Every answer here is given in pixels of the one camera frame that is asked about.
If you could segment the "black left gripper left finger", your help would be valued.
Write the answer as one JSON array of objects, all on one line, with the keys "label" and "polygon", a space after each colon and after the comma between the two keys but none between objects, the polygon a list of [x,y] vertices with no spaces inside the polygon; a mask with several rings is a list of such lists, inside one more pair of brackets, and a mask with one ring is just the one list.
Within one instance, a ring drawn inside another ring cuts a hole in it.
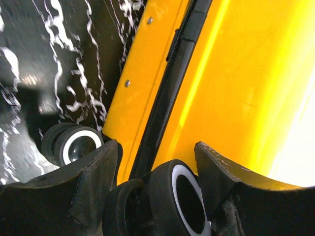
[{"label": "black left gripper left finger", "polygon": [[2,236],[98,236],[114,182],[118,143],[45,175],[0,187]]}]

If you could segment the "yellow Pikachu suitcase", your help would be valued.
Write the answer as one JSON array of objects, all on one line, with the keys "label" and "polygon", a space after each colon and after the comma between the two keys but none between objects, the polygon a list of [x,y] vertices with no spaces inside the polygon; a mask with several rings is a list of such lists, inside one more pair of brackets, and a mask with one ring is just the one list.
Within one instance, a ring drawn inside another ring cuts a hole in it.
[{"label": "yellow Pikachu suitcase", "polygon": [[107,236],[215,236],[194,147],[315,187],[315,3],[151,0],[108,117]]}]

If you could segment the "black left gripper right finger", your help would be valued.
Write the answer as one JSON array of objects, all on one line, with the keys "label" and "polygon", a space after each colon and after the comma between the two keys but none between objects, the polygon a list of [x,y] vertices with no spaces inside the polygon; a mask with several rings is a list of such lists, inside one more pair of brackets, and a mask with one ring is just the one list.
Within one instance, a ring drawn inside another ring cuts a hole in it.
[{"label": "black left gripper right finger", "polygon": [[276,181],[198,142],[197,173],[217,236],[313,236],[315,188]]}]

